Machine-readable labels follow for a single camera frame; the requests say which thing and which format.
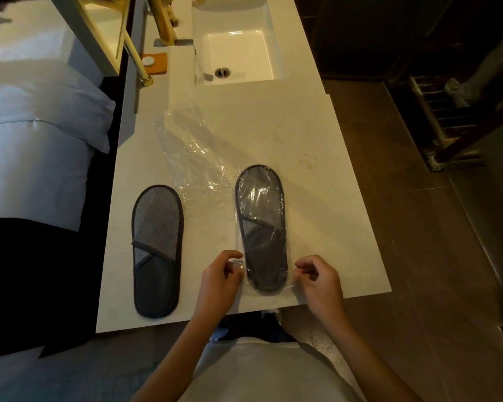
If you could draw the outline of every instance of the left hand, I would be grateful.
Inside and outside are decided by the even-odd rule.
[[[208,319],[217,325],[233,305],[244,270],[230,262],[230,258],[242,258],[237,250],[224,250],[203,271],[200,294],[197,297],[195,317]]]

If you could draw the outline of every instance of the sink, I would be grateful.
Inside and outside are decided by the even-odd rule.
[[[267,0],[208,0],[192,14],[198,86],[283,77]]]

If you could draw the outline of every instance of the marble countertop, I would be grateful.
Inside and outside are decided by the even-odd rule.
[[[138,95],[129,60],[108,223],[97,332],[188,320],[194,311],[202,270],[223,249],[239,246],[231,200],[209,211],[187,211],[177,308],[162,319],[134,308],[131,212],[139,194],[154,184],[174,185],[154,123],[167,110],[193,100],[212,134],[213,149],[231,185],[242,169],[265,164],[281,178],[286,201],[288,261],[318,253],[339,272],[345,297],[390,290],[389,280],[360,194],[331,100],[325,94],[293,0],[267,0],[279,43],[282,79],[217,86],[194,84],[194,48],[156,47],[156,27],[148,16],[144,52],[168,53],[168,73]],[[143,14],[137,0],[131,34],[140,44]],[[177,0],[179,38],[191,35],[191,1]],[[261,296],[245,280],[231,312],[304,303],[287,285]]]

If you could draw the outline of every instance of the slipper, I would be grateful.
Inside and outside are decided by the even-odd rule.
[[[179,303],[184,216],[174,189],[145,189],[132,210],[134,305],[141,316],[158,319]]]
[[[244,169],[236,180],[235,202],[248,279],[258,291],[278,291],[288,270],[285,201],[278,175],[265,165]]]

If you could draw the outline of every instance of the gold faucet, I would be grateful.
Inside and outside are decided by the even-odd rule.
[[[156,28],[158,29],[160,41],[165,46],[175,45],[175,40],[177,39],[172,25],[172,22],[177,23],[171,7],[172,1],[174,0],[147,0],[154,17],[154,22],[156,23]],[[206,1],[195,0],[198,4],[203,4]]]

